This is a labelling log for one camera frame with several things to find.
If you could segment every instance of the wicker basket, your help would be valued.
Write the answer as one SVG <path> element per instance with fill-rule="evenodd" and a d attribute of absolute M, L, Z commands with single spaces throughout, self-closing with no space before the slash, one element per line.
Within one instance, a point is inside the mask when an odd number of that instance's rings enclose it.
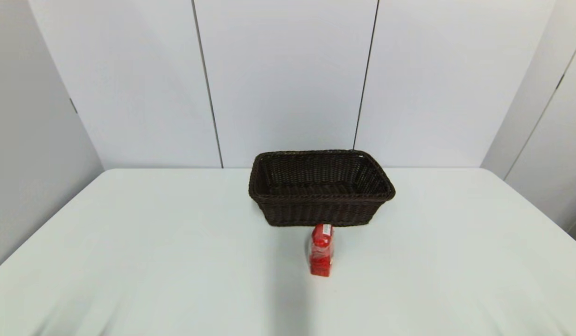
<path fill-rule="evenodd" d="M 367 224 L 394 194 L 384 170 L 361 151 L 262 153 L 249 182 L 249 195 L 275 227 Z"/>

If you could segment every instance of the table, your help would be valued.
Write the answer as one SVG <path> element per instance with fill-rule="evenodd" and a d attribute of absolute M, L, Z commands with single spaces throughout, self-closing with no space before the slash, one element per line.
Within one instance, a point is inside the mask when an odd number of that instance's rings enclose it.
<path fill-rule="evenodd" d="M 486 170 L 386 168 L 329 278 L 249 173 L 104 172 L 0 266 L 0 336 L 576 336 L 576 242 Z"/>

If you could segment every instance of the white partition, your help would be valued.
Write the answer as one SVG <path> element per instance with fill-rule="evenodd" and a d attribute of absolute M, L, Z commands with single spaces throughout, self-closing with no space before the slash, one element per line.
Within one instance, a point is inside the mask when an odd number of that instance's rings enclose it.
<path fill-rule="evenodd" d="M 376 0 L 196 0 L 225 167 L 352 148 Z"/>
<path fill-rule="evenodd" d="M 576 55 L 506 182 L 564 230 L 576 222 Z"/>
<path fill-rule="evenodd" d="M 356 149 L 386 166 L 480 166 L 554 2 L 380 1 Z"/>
<path fill-rule="evenodd" d="M 190 0 L 30 0 L 105 168 L 220 167 Z"/>

